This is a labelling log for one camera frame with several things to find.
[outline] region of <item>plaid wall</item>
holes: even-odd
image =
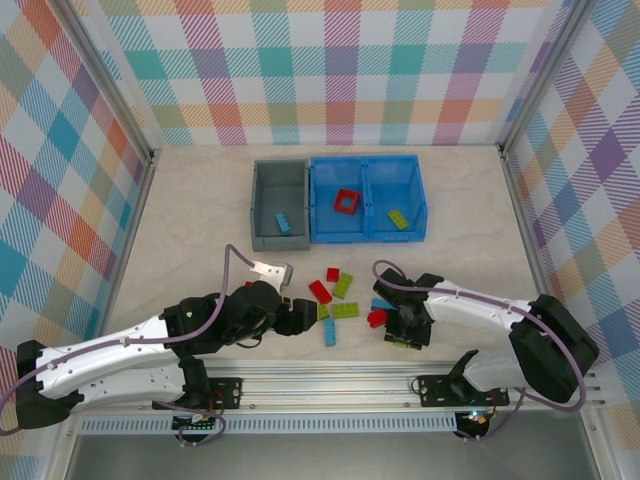
[[[181,145],[495,143],[525,51],[559,3],[100,0]]]
[[[640,472],[639,26],[640,0],[600,0],[511,158],[554,293],[601,348],[627,478]]]
[[[142,172],[45,0],[0,0],[1,392],[20,342],[95,333]],[[0,438],[0,479],[35,478],[42,435]]]
[[[116,62],[113,60],[113,56],[111,55],[109,48],[107,47],[104,40],[98,33],[98,28],[96,27],[96,24],[93,21],[93,18],[89,16],[89,11],[87,10],[84,0],[71,0],[71,3],[76,9],[76,12],[78,13],[78,15],[80,16],[80,19],[82,20],[82,23],[84,24],[84,27],[87,30],[87,33],[91,38],[91,41],[93,42],[94,46],[98,49],[98,51],[101,53],[102,59],[104,60],[104,63],[109,70],[109,73],[111,73],[111,77],[113,78],[116,85],[118,86],[124,101],[129,105],[129,108],[131,109],[133,116],[138,122],[138,127],[140,127],[140,131],[142,132],[145,139],[147,140],[147,143],[154,148],[162,147],[162,145],[158,144],[156,139],[151,134],[149,125],[147,124],[147,121],[142,115],[142,112],[140,111],[140,107],[134,100],[134,96],[131,93],[131,90],[129,89],[127,82],[125,82],[124,79],[122,78],[122,73],[120,72],[120,69],[116,65]]]
[[[542,67],[542,64],[544,63],[544,61],[549,56],[549,53],[551,52],[551,46],[558,38],[558,34],[560,33],[560,30],[564,25],[565,21],[567,20],[567,17],[569,16],[569,12],[571,10],[571,6],[573,5],[573,3],[574,3],[574,0],[562,1],[562,6],[560,7],[560,10],[558,10],[556,18],[554,19],[553,24],[551,25],[551,28],[549,29],[549,32],[547,33],[547,36],[544,39],[544,42],[542,42],[542,46],[540,47],[540,50],[538,51],[538,54],[536,55],[535,60],[531,64],[531,68],[529,68],[529,72],[527,73],[527,76],[524,82],[522,83],[522,86],[520,87],[520,91],[518,92],[518,96],[516,97],[515,102],[513,102],[513,105],[511,106],[511,110],[509,110],[509,115],[507,115],[507,120],[504,122],[504,125],[502,126],[502,130],[500,131],[500,135],[498,136],[496,143],[499,143],[499,144],[504,143],[505,138],[507,137],[507,134],[511,129],[511,125],[513,125],[513,121],[516,118],[516,115],[518,114],[518,112],[520,111],[522,102],[524,102],[525,98],[527,98],[527,95],[529,95],[531,88],[533,87],[533,85],[536,82],[536,79],[538,78],[538,74],[540,73],[540,68]]]

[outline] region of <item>green lego brick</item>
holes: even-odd
[[[318,320],[324,320],[329,316],[329,307],[326,305],[318,305]]]
[[[389,218],[393,223],[395,223],[398,230],[404,230],[409,226],[409,222],[398,210],[391,210],[389,213]]]
[[[355,318],[360,316],[360,310],[358,304],[353,303],[338,303],[331,307],[333,318]]]
[[[344,300],[344,297],[347,296],[347,292],[349,291],[349,287],[351,286],[351,282],[353,282],[353,277],[348,273],[341,273],[340,279],[338,283],[333,287],[333,293],[336,297]]]

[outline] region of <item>plastic bin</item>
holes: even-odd
[[[356,214],[335,212],[338,190],[360,192]],[[409,226],[389,218],[398,210]],[[309,217],[313,243],[421,242],[427,233],[427,201],[415,155],[314,157]]]
[[[282,212],[291,235],[282,235]],[[254,252],[309,250],[309,164],[307,160],[257,160],[251,195],[251,243]]]
[[[311,160],[309,217],[314,243],[366,242],[370,229],[365,167],[360,157],[314,157]],[[354,215],[338,213],[333,204],[338,190],[360,193]]]
[[[421,242],[427,233],[427,200],[415,155],[367,157],[371,232],[374,242]],[[399,210],[409,226],[403,230],[389,218]]]

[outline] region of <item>white table surface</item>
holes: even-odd
[[[314,245],[307,252],[253,253],[249,207],[253,161],[315,155],[414,153],[429,207],[422,243]],[[251,259],[286,261],[295,268],[284,292],[313,296],[308,285],[324,281],[328,266],[354,276],[345,302],[361,317],[336,320],[337,345],[326,348],[319,322],[297,337],[267,333],[259,348],[223,348],[217,356],[307,360],[457,360],[492,340],[455,325],[435,324],[431,345],[402,349],[382,340],[383,328],[366,322],[379,258],[400,265],[410,278],[424,272],[487,294],[534,299],[537,294],[498,155],[493,147],[168,147],[162,154],[107,332],[139,323],[189,296],[218,291],[223,250],[233,243]],[[230,286],[255,279],[232,262]]]

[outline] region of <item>metal frame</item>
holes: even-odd
[[[520,60],[520,66],[514,74],[509,87],[506,89],[500,113],[493,121],[493,125],[489,130],[485,145],[493,145],[500,141],[500,134],[504,128],[513,104],[518,99],[518,94],[522,89],[522,85],[529,75],[531,65],[535,62],[542,45],[547,37],[547,32],[551,30],[564,0],[547,0],[543,13],[538,20],[535,32],[529,39],[529,44]]]
[[[502,150],[507,157],[529,126],[544,94],[555,81],[562,64],[571,50],[571,46],[597,4],[598,0],[574,1],[571,11],[567,15],[567,21],[562,27],[562,30],[560,30],[551,52],[542,64],[535,83],[527,95],[527,98],[522,103],[516,118],[513,120],[511,129],[505,138]]]
[[[133,242],[136,239],[138,227],[140,226],[140,220],[142,220],[142,212],[144,211],[144,207],[147,204],[147,199],[149,198],[151,184],[153,183],[153,177],[156,174],[157,163],[160,159],[160,156],[161,155],[154,155],[144,166],[142,181],[140,183],[140,192],[138,193],[138,200],[136,201],[136,205],[133,209],[131,224],[129,225],[129,231],[127,232],[127,237],[125,238],[124,246],[122,247],[120,259],[118,260],[118,264],[116,265],[111,292],[109,293],[109,298],[107,299],[107,304],[105,306],[102,318],[100,319],[99,324],[94,330],[95,332],[97,332],[97,335],[104,334],[106,320],[111,317],[113,309],[116,306],[116,299],[118,298],[118,293],[120,292],[120,287],[122,286],[124,272],[127,269],[127,264],[129,263],[131,250],[133,249]]]
[[[506,151],[498,147],[498,154],[500,155],[504,178],[509,189],[513,211],[520,229],[525,254],[527,255],[536,289],[540,293],[550,294],[552,293],[552,288],[544,271],[544,263],[531,227],[532,223],[529,221],[527,212],[522,204],[523,197],[518,188],[518,183],[515,181],[511,165],[506,157]],[[580,414],[601,477],[607,480],[622,480],[611,446],[613,432],[604,409],[594,409],[586,405],[582,408]]]
[[[173,414],[88,415],[82,418],[80,436],[175,435]],[[393,412],[288,414],[224,414],[224,435],[309,433],[424,433],[454,432],[454,412]],[[220,423],[200,427],[200,433],[218,433]]]
[[[232,412],[234,420],[240,422],[243,419],[264,421],[270,416],[278,419],[282,414],[289,414],[302,421],[317,418],[319,414],[344,414],[346,418],[363,415],[371,417],[371,414],[375,414],[380,419],[411,421],[428,417],[426,414],[460,411],[460,408],[455,407],[422,408],[418,396],[410,390],[411,381],[418,375],[446,374],[451,370],[452,362],[257,361],[218,359],[215,356],[205,357],[204,361],[210,377],[244,379],[242,403],[238,410]],[[589,399],[585,410],[588,410],[589,418],[597,419],[600,409],[605,406],[604,397],[593,373],[588,373],[585,381]],[[501,407],[501,411],[508,412],[515,405],[518,394],[515,391],[509,393],[511,405]],[[545,409],[548,410],[547,407],[528,400],[522,407],[523,411]],[[56,456],[45,478],[64,478],[75,441],[83,432],[81,427],[84,419],[106,420],[105,426],[109,429],[113,427],[113,423],[108,425],[110,422],[156,419],[162,414],[163,412],[152,410],[148,404],[130,403],[90,408],[72,416],[59,431]],[[166,412],[164,415],[171,416],[172,413]],[[139,422],[138,426],[153,423],[155,422]],[[149,428],[148,432],[138,428],[118,433],[158,433],[153,431],[155,427]],[[600,430],[599,424],[596,430],[588,430],[592,437],[600,431],[604,432],[604,429]],[[253,429],[246,433],[261,432]],[[598,467],[604,468],[606,457],[596,455],[596,459]],[[603,474],[603,478],[615,477]]]
[[[59,1],[69,3],[71,0],[50,0],[50,1]],[[100,5],[99,0],[84,0],[84,6],[89,12],[91,20],[93,21],[96,29],[98,30],[98,34],[100,38],[105,43],[106,47],[109,49],[111,53],[111,57],[120,70],[120,74],[122,75],[122,79],[124,83],[127,85],[129,92],[133,96],[133,101],[140,109],[140,113],[144,117],[144,120],[147,122],[147,127],[149,128],[151,137],[158,143],[158,147],[164,146],[166,144],[166,139],[164,133],[162,132],[162,128],[160,128],[160,124],[156,119],[149,102],[147,101],[147,97],[142,91],[142,87],[140,86],[136,75],[133,71],[133,68],[129,64],[127,60],[127,56],[120,45],[120,42],[116,38],[116,34],[114,33],[111,25],[109,24],[109,19],[105,14],[102,6]]]
[[[98,90],[109,103],[115,117],[122,125],[138,155],[150,162],[153,156],[153,147],[145,139],[129,105],[127,105],[120,93],[118,85],[104,63],[102,55],[93,44],[89,33],[84,28],[75,8],[66,0],[48,0],[48,4],[63,30],[76,47],[87,71],[91,74],[93,81],[96,82]]]

